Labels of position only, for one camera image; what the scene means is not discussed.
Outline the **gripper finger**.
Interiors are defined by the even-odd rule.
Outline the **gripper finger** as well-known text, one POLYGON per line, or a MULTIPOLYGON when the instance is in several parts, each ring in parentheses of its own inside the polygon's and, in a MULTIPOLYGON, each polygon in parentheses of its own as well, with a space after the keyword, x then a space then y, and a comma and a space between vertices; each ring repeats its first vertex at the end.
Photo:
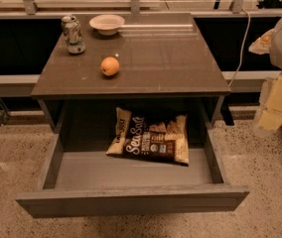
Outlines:
POLYGON ((258 39, 256 39, 248 48, 248 50, 257 55, 265 55, 269 53, 269 48, 271 47, 271 38, 274 30, 268 30, 258 39))

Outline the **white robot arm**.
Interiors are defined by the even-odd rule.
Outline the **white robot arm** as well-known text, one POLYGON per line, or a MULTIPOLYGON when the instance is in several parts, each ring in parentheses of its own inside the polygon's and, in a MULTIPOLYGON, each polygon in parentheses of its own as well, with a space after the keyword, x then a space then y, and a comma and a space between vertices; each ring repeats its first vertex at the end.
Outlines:
POLYGON ((275 133, 282 126, 282 18, 275 27, 258 38, 249 50, 269 54, 270 62, 281 69, 276 78, 267 78, 261 88, 253 132, 259 137, 275 133))

